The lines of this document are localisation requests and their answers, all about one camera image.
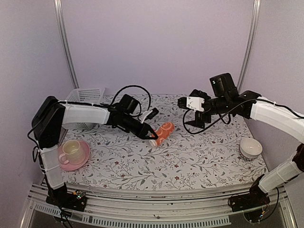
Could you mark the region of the orange rabbit pattern towel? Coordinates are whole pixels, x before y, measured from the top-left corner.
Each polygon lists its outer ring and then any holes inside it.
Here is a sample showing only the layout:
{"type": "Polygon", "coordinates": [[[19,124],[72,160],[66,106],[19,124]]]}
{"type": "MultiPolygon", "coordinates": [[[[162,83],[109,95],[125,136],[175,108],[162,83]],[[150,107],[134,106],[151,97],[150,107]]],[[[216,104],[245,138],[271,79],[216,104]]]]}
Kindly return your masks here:
{"type": "Polygon", "coordinates": [[[158,139],[149,140],[152,147],[160,146],[174,131],[175,126],[172,122],[165,122],[156,132],[158,139]]]}

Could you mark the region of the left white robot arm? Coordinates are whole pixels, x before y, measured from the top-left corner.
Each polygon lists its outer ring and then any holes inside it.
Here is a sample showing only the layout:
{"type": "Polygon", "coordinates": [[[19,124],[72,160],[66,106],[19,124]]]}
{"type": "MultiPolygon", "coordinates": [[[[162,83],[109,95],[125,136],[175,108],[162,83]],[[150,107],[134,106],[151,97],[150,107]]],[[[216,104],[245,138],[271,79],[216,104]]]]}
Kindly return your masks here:
{"type": "Polygon", "coordinates": [[[156,140],[152,127],[139,121],[132,113],[139,105],[135,98],[124,95],[118,103],[101,105],[59,101],[54,96],[46,98],[31,123],[30,138],[40,150],[39,162],[52,198],[60,206],[67,206],[71,197],[65,192],[58,160],[58,143],[62,125],[74,123],[105,124],[132,133],[142,140],[156,140]]]}

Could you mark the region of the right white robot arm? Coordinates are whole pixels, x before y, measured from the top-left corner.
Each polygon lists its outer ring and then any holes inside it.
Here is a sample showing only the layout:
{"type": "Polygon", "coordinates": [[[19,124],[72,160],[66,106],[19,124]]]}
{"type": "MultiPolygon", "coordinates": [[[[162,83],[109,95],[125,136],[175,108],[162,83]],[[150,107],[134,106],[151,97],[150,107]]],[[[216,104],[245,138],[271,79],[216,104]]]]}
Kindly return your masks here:
{"type": "Polygon", "coordinates": [[[210,83],[215,98],[194,89],[189,96],[178,99],[179,108],[195,111],[195,119],[183,122],[183,126],[197,127],[202,133],[226,115],[240,115],[266,123],[300,142],[291,158],[260,176],[250,187],[245,201],[249,207],[256,207],[263,201],[264,194],[304,172],[304,116],[285,105],[262,97],[259,93],[247,90],[239,94],[229,73],[210,78],[210,83]]]}

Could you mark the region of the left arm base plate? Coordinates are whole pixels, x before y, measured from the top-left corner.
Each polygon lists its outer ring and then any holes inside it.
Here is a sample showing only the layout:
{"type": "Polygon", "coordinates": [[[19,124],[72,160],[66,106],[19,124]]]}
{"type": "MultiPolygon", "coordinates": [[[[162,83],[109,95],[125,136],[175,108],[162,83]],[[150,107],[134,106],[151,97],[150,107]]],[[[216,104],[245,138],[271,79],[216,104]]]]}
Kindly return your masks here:
{"type": "Polygon", "coordinates": [[[79,198],[77,194],[75,195],[73,193],[67,192],[66,190],[61,191],[58,189],[52,190],[48,193],[46,203],[52,204],[59,208],[84,212],[86,208],[87,197],[82,196],[79,198]]]}

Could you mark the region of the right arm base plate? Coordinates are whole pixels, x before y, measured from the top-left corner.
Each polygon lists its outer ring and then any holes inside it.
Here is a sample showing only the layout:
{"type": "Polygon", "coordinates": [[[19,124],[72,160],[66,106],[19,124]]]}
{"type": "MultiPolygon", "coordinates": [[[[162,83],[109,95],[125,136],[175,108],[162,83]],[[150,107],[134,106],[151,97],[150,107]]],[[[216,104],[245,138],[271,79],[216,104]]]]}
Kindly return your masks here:
{"type": "Polygon", "coordinates": [[[267,194],[236,194],[228,199],[228,205],[233,212],[252,209],[270,203],[270,198],[267,194]]]}

